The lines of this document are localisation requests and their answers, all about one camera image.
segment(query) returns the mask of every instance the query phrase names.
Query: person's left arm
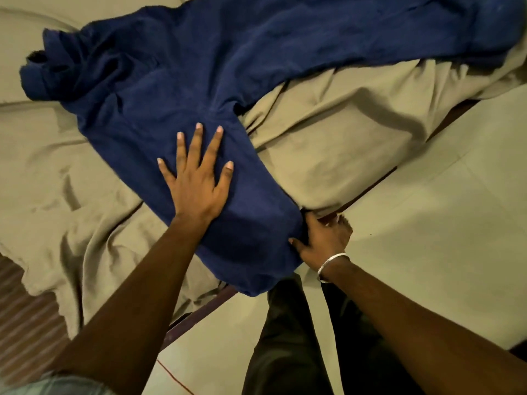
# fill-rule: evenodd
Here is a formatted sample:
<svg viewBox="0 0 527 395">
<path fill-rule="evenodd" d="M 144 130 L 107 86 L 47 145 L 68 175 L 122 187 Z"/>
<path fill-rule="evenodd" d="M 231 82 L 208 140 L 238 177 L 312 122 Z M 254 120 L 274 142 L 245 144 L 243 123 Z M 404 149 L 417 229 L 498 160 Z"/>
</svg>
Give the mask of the person's left arm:
<svg viewBox="0 0 527 395">
<path fill-rule="evenodd" d="M 95 380 L 118 395 L 141 394 L 161 349 L 190 260 L 227 201 L 233 163 L 225 165 L 217 186 L 214 180 L 222 134 L 219 127 L 200 165 L 202 125 L 196 125 L 188 157 L 183 133 L 178 133 L 177 179 L 158 159 L 175 204 L 172 224 L 52 362 L 51 371 Z"/>
</svg>

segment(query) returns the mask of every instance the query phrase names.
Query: bracelet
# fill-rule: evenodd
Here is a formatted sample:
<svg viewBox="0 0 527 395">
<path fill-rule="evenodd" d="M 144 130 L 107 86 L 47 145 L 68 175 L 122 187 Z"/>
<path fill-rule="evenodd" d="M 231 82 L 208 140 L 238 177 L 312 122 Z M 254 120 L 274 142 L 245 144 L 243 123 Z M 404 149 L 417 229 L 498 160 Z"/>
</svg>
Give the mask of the bracelet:
<svg viewBox="0 0 527 395">
<path fill-rule="evenodd" d="M 329 284 L 329 281 L 325 281 L 325 280 L 322 280 L 322 279 L 320 278 L 320 273 L 322 273 L 322 270 L 326 267 L 326 265 L 327 265 L 329 262 L 331 262 L 331 261 L 334 260 L 334 259 L 337 259 L 339 256 L 345 256 L 346 258 L 349 259 L 349 256 L 348 256 L 345 252 L 342 252 L 342 253 L 340 253 L 340 254 L 333 255 L 331 258 L 328 258 L 328 259 L 326 260 L 326 262 L 324 262 L 324 263 L 322 264 L 322 266 L 320 267 L 320 269 L 318 269 L 318 272 L 317 272 L 317 280 L 319 280 L 321 283 Z"/>
</svg>

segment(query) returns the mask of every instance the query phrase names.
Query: hand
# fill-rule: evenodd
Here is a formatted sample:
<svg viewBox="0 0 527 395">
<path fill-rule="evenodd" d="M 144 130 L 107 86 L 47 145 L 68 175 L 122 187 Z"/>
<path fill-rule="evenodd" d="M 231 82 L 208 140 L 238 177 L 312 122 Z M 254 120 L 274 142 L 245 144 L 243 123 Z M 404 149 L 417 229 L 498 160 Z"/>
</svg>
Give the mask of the hand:
<svg viewBox="0 0 527 395">
<path fill-rule="evenodd" d="M 159 158 L 159 170 L 172 194 L 175 206 L 175 219 L 182 219 L 206 230 L 213 219 L 217 218 L 227 202 L 229 186 L 234 170 L 234 163 L 227 162 L 221 171 L 220 180 L 216 185 L 214 179 L 214 164 L 218 155 L 223 128 L 218 127 L 212 138 L 201 165 L 201 142 L 203 125 L 198 123 L 187 157 L 187 147 L 182 132 L 177 135 L 178 149 L 176 154 L 175 178 L 165 162 Z"/>
<path fill-rule="evenodd" d="M 341 215 L 326 226 L 317 220 L 314 213 L 308 212 L 306 223 L 309 245 L 302 244 L 299 239 L 289 239 L 289 242 L 296 248 L 306 265 L 318 272 L 327 259 L 344 252 L 353 229 L 348 220 Z"/>
</svg>

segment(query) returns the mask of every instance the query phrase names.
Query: forearm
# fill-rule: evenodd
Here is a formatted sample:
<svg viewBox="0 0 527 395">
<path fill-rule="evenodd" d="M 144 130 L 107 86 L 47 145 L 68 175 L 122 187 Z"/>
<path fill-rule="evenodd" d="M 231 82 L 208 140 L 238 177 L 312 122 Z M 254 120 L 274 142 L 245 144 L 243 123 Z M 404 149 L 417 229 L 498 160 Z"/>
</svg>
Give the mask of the forearm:
<svg viewBox="0 0 527 395">
<path fill-rule="evenodd" d="M 510 353 L 416 304 L 347 260 L 326 269 L 326 277 L 370 318 L 426 393 L 527 393 L 527 364 Z"/>
<path fill-rule="evenodd" d="M 203 233 L 173 223 L 51 369 L 102 382 L 118 395 L 140 394 Z"/>
</svg>

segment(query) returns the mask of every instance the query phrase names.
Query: beige bedsheet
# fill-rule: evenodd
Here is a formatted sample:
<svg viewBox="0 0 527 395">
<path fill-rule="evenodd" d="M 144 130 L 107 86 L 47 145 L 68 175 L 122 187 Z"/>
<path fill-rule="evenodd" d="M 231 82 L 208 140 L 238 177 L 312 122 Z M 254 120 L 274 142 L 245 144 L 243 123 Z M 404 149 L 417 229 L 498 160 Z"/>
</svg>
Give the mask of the beige bedsheet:
<svg viewBox="0 0 527 395">
<path fill-rule="evenodd" d="M 0 0 L 0 253 L 24 268 L 28 292 L 56 293 L 70 336 L 166 227 L 99 158 L 74 116 L 26 99 L 18 68 L 42 47 L 44 27 L 71 30 L 146 4 L 180 3 Z M 240 119 L 299 206 L 330 212 L 422 145 L 457 103 L 521 83 L 526 40 L 494 72 L 433 60 L 331 69 L 278 86 Z M 177 311 L 199 307 L 218 284 L 195 258 Z"/>
</svg>

